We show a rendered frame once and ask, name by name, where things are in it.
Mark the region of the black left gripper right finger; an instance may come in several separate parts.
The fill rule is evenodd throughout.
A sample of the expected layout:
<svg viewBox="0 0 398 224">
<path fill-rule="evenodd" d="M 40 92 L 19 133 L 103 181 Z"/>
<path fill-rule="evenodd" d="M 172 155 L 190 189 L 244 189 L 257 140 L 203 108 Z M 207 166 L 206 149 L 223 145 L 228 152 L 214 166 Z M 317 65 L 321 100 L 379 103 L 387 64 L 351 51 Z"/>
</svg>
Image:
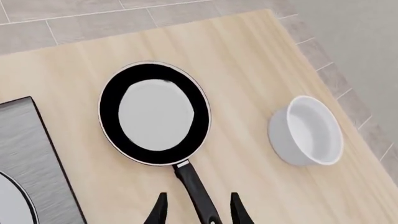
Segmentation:
<svg viewBox="0 0 398 224">
<path fill-rule="evenodd" d="M 231 193 L 230 210 L 233 224 L 254 224 L 237 192 Z"/>
</svg>

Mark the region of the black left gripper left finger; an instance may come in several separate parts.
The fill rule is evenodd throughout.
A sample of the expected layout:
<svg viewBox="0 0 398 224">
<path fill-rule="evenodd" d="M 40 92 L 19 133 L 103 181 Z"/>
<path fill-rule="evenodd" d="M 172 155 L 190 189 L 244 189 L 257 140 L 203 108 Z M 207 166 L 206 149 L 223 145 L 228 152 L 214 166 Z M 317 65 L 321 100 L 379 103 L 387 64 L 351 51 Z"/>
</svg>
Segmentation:
<svg viewBox="0 0 398 224">
<path fill-rule="evenodd" d="M 158 199 L 144 224 L 165 224 L 167 219 L 167 209 L 167 193 L 162 192 L 159 194 Z"/>
</svg>

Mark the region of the white round bowl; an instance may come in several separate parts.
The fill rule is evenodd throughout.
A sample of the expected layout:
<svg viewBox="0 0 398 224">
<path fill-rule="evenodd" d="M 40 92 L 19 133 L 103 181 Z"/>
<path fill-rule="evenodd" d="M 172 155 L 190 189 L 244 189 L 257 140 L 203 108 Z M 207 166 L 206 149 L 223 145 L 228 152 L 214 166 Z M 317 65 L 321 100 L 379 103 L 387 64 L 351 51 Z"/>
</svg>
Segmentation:
<svg viewBox="0 0 398 224">
<path fill-rule="evenodd" d="M 296 96 L 268 123 L 276 154 L 293 166 L 331 166 L 343 154 L 340 125 L 329 108 L 311 96 Z"/>
</svg>

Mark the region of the black frying pan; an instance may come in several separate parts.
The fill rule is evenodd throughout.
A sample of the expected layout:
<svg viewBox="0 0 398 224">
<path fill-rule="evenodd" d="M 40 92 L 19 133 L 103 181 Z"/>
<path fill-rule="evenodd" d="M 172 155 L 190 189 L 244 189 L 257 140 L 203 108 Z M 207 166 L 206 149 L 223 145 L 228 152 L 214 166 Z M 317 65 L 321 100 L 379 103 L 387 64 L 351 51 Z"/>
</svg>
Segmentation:
<svg viewBox="0 0 398 224">
<path fill-rule="evenodd" d="M 184 70 L 159 61 L 131 63 L 104 86 L 98 116 L 107 140 L 147 166 L 172 166 L 201 224 L 223 224 L 189 158 L 210 132 L 201 86 Z"/>
</svg>

